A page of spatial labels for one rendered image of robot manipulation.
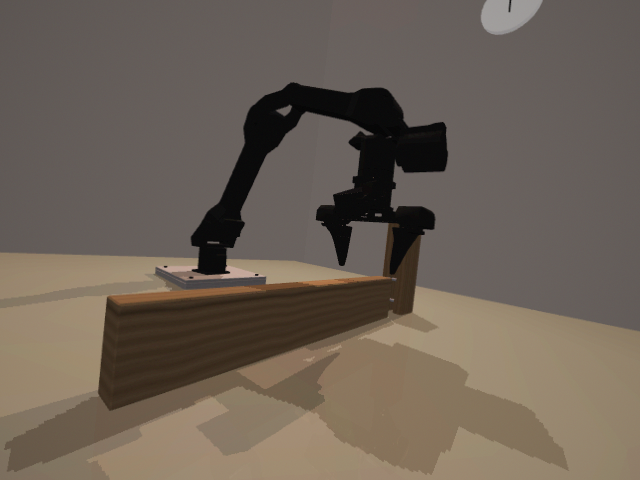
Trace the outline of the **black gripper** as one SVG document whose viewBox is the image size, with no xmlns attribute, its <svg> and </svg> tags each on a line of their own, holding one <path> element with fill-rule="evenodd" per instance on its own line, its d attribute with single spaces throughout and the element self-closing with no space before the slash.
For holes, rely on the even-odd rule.
<svg viewBox="0 0 640 480">
<path fill-rule="evenodd" d="M 358 171 L 358 176 L 353 176 L 352 183 L 363 183 L 380 177 L 386 193 L 386 210 L 369 209 L 364 214 L 343 214 L 337 216 L 335 205 L 321 205 L 317 209 L 316 220 L 323 221 L 332 235 L 338 262 L 344 266 L 348 254 L 352 227 L 346 226 L 351 221 L 399 223 L 398 227 L 392 227 L 394 242 L 390 260 L 390 274 L 394 275 L 405 257 L 407 251 L 419 235 L 425 235 L 423 229 L 435 230 L 435 214 L 422 206 L 399 206 L 396 211 L 391 205 L 392 189 L 396 189 L 393 182 L 394 173 L 381 169 L 363 169 Z M 375 216 L 375 213 L 382 216 Z M 362 216 L 362 217 L 361 217 Z M 363 217 L 364 216 L 364 217 Z"/>
</svg>

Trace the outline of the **brown wooden board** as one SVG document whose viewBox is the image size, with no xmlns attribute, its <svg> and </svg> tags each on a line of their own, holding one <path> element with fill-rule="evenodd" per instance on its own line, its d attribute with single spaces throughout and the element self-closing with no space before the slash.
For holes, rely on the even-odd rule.
<svg viewBox="0 0 640 480">
<path fill-rule="evenodd" d="M 109 411 L 388 317 L 382 276 L 107 296 Z"/>
</svg>

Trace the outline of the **brown wooden post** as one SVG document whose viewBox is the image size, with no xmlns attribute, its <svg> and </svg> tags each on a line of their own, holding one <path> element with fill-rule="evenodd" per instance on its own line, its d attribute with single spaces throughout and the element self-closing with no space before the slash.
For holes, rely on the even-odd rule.
<svg viewBox="0 0 640 480">
<path fill-rule="evenodd" d="M 388 224 L 383 277 L 392 278 L 389 311 L 393 310 L 394 314 L 405 315 L 413 313 L 421 235 L 407 251 L 396 273 L 391 275 L 390 260 L 394 242 L 392 227 L 399 228 L 399 223 Z"/>
</svg>

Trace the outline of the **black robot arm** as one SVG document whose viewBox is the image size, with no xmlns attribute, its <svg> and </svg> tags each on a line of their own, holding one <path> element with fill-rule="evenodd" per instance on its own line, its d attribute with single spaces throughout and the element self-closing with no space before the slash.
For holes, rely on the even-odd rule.
<svg viewBox="0 0 640 480">
<path fill-rule="evenodd" d="M 289 105 L 292 108 L 285 117 L 276 112 Z M 225 271 L 226 250 L 234 247 L 245 225 L 240 211 L 265 156 L 306 112 L 348 120 L 374 133 L 365 135 L 359 131 L 349 140 L 360 150 L 358 171 L 381 169 L 394 173 L 395 159 L 405 173 L 445 170 L 448 152 L 444 122 L 409 128 L 388 89 L 363 88 L 346 93 L 289 83 L 282 90 L 263 96 L 249 109 L 243 126 L 245 143 L 222 197 L 207 211 L 191 237 L 192 246 L 199 247 L 198 269 L 193 272 L 230 274 Z M 337 216 L 360 215 L 374 207 L 386 210 L 380 177 L 362 187 L 355 183 L 353 189 L 336 193 L 333 198 Z"/>
</svg>

